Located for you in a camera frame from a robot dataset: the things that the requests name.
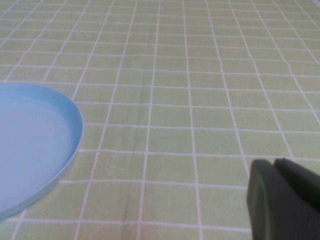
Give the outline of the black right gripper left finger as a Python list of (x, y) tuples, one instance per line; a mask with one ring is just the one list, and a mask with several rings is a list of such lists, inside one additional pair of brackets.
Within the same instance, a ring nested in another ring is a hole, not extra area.
[(274, 163), (252, 161), (246, 201), (254, 240), (320, 238), (320, 205), (302, 200)]

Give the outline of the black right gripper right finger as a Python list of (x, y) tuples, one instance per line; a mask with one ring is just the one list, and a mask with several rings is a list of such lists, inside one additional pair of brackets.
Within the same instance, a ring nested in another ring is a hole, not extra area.
[(294, 192), (311, 206), (320, 205), (320, 176), (286, 158), (276, 158), (275, 168)]

